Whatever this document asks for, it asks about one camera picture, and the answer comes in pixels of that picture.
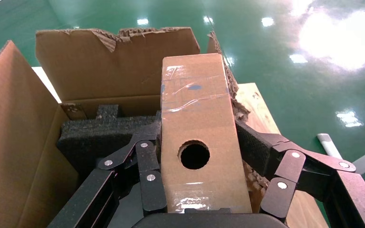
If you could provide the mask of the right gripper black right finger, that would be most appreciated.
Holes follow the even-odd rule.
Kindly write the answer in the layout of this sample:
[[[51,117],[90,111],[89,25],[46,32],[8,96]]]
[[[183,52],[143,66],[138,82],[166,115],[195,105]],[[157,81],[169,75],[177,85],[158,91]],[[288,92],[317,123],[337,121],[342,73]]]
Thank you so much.
[[[242,159],[269,181],[260,212],[284,222],[294,193],[322,202],[333,228],[365,228],[365,181],[352,163],[235,122]]]

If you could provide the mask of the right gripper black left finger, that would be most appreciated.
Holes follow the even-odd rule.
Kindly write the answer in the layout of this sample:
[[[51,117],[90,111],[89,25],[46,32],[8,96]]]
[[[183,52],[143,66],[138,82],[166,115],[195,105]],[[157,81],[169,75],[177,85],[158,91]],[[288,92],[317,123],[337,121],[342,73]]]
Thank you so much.
[[[145,216],[167,209],[157,151],[160,148],[161,122],[142,126],[123,148],[105,157],[87,176],[50,228],[106,228],[119,201],[132,187],[141,187]]]

